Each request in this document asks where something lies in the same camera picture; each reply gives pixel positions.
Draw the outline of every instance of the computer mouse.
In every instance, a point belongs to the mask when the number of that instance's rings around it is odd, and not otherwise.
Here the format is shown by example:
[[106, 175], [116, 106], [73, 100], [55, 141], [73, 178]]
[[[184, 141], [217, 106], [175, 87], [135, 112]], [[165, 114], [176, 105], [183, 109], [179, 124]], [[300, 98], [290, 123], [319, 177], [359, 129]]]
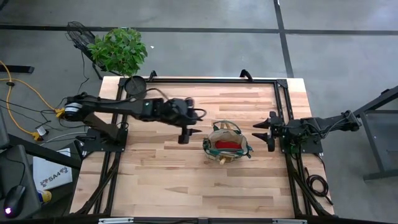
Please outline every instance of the computer mouse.
[[25, 187], [17, 185], [8, 191], [4, 199], [4, 213], [7, 218], [15, 218], [22, 211]]

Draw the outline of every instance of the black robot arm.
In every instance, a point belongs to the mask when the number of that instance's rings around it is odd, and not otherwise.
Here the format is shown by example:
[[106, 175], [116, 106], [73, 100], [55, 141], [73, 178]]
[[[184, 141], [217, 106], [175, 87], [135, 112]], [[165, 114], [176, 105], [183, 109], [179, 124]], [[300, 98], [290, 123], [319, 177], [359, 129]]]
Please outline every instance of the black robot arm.
[[121, 130], [115, 124], [106, 124], [95, 116], [94, 112], [126, 114], [140, 121], [158, 121], [179, 127], [182, 129], [178, 138], [180, 144], [188, 143], [189, 136], [198, 132], [198, 130], [187, 128], [188, 125], [194, 125], [201, 120], [196, 113], [196, 110], [201, 109], [194, 108], [193, 99], [173, 98], [166, 102], [163, 98], [131, 101], [132, 99], [133, 97], [125, 100], [110, 100], [90, 96], [86, 93], [68, 97], [64, 119], [82, 121], [99, 131], [101, 137], [108, 138], [109, 141], [118, 141]]
[[361, 123], [351, 111], [331, 118], [302, 118], [290, 120], [287, 124], [274, 111], [269, 113], [270, 118], [255, 124], [255, 128], [270, 129], [269, 133], [253, 133], [268, 144], [268, 150], [275, 150], [275, 138], [282, 138], [288, 149], [302, 144], [318, 144], [331, 131], [357, 131]]

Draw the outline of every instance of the wooden table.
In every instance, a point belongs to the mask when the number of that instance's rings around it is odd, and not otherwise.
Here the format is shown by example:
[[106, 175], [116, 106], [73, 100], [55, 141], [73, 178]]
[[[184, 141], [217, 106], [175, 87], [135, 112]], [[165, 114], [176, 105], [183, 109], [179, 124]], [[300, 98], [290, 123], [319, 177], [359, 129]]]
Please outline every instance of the wooden table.
[[[287, 81], [295, 118], [311, 116], [303, 79]], [[99, 96], [115, 99], [118, 83], [119, 77], [104, 77]], [[194, 126], [202, 133], [194, 134], [189, 144], [179, 145], [180, 129], [129, 118], [129, 138], [119, 166], [112, 216], [294, 217], [284, 155], [278, 144], [275, 152], [268, 152], [266, 143], [251, 135], [264, 132], [252, 125], [264, 121], [271, 110], [276, 110], [272, 85], [148, 84], [148, 88], [153, 87], [170, 98], [192, 97], [196, 108], [207, 110], [203, 121]], [[159, 96], [150, 91], [147, 98]], [[98, 116], [111, 122], [111, 114]], [[221, 119], [234, 121], [242, 129], [254, 149], [251, 159], [243, 157], [219, 165], [205, 156], [202, 140], [212, 132], [212, 122]], [[81, 208], [97, 188], [103, 157], [103, 152], [95, 152], [83, 161], [71, 212]], [[311, 174], [325, 177], [318, 158], [305, 154], [303, 161]], [[300, 190], [298, 197], [304, 211]], [[318, 201], [333, 213], [333, 207], [324, 198]]]

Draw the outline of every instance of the gray floor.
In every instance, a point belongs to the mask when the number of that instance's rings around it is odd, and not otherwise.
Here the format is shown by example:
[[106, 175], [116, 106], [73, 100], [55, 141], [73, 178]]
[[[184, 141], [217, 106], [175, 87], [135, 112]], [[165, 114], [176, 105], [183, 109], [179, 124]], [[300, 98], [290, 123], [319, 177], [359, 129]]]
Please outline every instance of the gray floor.
[[[287, 29], [398, 29], [398, 1], [280, 0], [280, 5]], [[277, 28], [271, 0], [14, 0], [0, 12], [1, 23], [65, 25], [68, 21], [88, 26]], [[142, 35], [147, 46], [154, 48], [149, 48], [141, 75], [156, 70], [162, 76], [235, 77], [246, 68], [254, 77], [286, 77], [278, 34]], [[314, 116], [355, 110], [398, 84], [398, 36], [288, 35], [287, 42], [294, 75], [305, 80]], [[14, 77], [38, 89], [51, 105], [74, 95], [84, 80], [80, 52], [65, 32], [2, 30], [0, 59], [7, 64], [34, 66], [33, 75]], [[90, 80], [83, 90], [97, 94], [101, 82], [87, 59], [85, 73]], [[6, 92], [7, 86], [1, 85], [2, 99]], [[19, 84], [13, 89], [11, 101], [45, 109], [31, 91]], [[24, 112], [42, 119], [39, 114]], [[30, 140], [5, 117], [11, 134]], [[18, 114], [15, 117], [23, 127], [37, 126]], [[58, 127], [55, 120], [50, 125]], [[50, 138], [74, 131], [81, 129], [52, 131]], [[47, 146], [56, 149], [65, 143]], [[364, 131], [331, 133], [323, 147], [336, 214], [398, 222], [398, 178], [362, 180], [364, 174], [377, 171]]]

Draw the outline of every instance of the bag handle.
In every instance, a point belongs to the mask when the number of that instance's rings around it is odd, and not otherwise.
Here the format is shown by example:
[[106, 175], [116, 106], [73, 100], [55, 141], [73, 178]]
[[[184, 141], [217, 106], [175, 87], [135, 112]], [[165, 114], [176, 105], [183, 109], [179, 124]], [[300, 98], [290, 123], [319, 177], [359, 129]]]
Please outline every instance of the bag handle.
[[240, 132], [240, 133], [242, 133], [242, 131], [241, 131], [241, 129], [238, 127], [238, 125], [236, 125], [234, 122], [232, 122], [232, 121], [227, 121], [227, 120], [222, 120], [222, 121], [216, 121], [216, 122], [214, 122], [213, 123], [213, 130], [214, 131], [217, 131], [217, 130], [219, 130], [219, 128], [216, 126], [216, 124], [217, 123], [226, 123], [226, 124], [232, 124], [233, 126], [235, 126], [237, 129], [238, 129], [238, 131]]

